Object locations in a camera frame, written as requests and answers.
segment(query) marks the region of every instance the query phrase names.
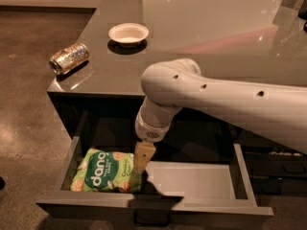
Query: dano logo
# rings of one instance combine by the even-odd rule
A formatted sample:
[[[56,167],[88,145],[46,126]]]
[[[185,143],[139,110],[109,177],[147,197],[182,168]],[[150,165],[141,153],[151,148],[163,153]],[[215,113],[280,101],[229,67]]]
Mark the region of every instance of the dano logo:
[[[103,189],[112,182],[118,172],[119,163],[108,152],[96,152],[88,161],[85,184],[90,188]]]

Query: gray tabletop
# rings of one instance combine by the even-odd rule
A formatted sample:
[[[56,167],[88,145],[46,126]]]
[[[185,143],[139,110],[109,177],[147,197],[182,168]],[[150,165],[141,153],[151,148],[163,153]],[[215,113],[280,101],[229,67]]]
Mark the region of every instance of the gray tabletop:
[[[150,31],[137,53],[110,44],[108,31],[127,22]],[[304,23],[284,0],[103,0],[79,39],[89,62],[48,91],[140,97],[143,71],[177,58],[208,78],[306,86]]]

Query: drawer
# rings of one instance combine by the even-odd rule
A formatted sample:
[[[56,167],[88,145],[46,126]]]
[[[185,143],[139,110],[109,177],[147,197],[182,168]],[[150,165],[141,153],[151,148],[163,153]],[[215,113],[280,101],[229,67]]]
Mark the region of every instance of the drawer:
[[[167,137],[156,144],[142,192],[70,192],[77,168],[91,146],[133,152],[137,141],[134,117],[104,117],[85,111],[55,190],[41,196],[37,205],[54,218],[118,221],[120,216],[121,221],[141,225],[171,222],[229,227],[231,222],[248,229],[254,226],[251,219],[262,222],[272,216],[272,208],[257,206],[240,145],[232,144],[226,124],[189,119],[182,113]]]

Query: drawer handle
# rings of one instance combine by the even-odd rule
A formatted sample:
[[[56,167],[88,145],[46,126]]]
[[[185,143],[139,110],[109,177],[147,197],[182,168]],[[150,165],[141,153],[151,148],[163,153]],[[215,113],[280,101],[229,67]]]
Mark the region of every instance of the drawer handle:
[[[144,226],[144,227],[167,227],[170,224],[170,215],[163,214],[165,219],[162,221],[150,222],[149,220],[140,220],[138,210],[135,210],[133,221],[136,226]]]

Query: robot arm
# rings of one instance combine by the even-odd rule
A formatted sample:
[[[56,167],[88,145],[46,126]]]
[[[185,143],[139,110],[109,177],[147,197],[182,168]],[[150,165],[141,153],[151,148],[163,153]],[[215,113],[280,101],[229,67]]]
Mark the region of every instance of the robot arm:
[[[142,88],[146,98],[135,129],[143,141],[161,141],[187,107],[307,154],[307,88],[211,80],[191,59],[151,65]]]

